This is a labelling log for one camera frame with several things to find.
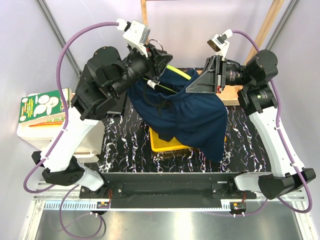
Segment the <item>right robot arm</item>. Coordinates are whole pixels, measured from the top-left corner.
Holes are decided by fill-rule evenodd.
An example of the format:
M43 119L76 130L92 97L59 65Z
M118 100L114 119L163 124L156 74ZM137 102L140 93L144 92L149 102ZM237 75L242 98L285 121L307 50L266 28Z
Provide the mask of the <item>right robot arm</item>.
M245 191L258 192L273 200L296 191L316 178L295 152L281 119L280 104L269 82L278 74L278 58L270 50L260 50L246 65L213 55L206 60L200 76L187 93L218 94L225 86L240 85L239 105L258 131L269 158L270 172L240 173L227 185L228 195L239 198Z

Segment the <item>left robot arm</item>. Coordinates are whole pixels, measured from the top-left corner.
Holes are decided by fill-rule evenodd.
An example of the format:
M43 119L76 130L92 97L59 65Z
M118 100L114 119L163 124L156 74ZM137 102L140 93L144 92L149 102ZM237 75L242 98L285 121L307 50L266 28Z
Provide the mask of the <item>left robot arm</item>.
M96 50L84 66L60 132L45 150L32 154L36 165L44 168L44 181L51 187L78 184L90 189L95 197L103 198L108 193L105 180L80 163L74 153L117 104L120 95L143 77L158 80L172 59L172 54L151 43L146 45L146 55L131 48L124 59L113 46Z

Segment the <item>navy blue shorts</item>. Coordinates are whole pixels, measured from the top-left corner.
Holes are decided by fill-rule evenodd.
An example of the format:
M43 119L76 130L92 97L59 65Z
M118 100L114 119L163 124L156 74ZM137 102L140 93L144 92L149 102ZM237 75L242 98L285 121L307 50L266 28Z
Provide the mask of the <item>navy blue shorts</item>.
M155 101L127 90L127 95L139 116L165 141L176 138L181 144L199 149L212 163L222 160L228 114L216 94L187 93L191 80L173 98Z

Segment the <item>neon yellow clothes hanger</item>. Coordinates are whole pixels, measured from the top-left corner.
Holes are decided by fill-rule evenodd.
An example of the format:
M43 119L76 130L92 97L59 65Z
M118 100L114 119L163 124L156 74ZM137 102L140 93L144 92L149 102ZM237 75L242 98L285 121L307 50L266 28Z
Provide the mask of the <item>neon yellow clothes hanger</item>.
M160 99L171 99L183 91L183 88L198 76L194 70L184 72L168 64L163 75L159 78L159 81L154 81L147 76L147 73L151 68L151 61L148 58L149 55L148 57L143 55L143 59L146 61L147 70L142 73L140 79L131 87L131 92L142 98L144 97L156 102L159 102Z

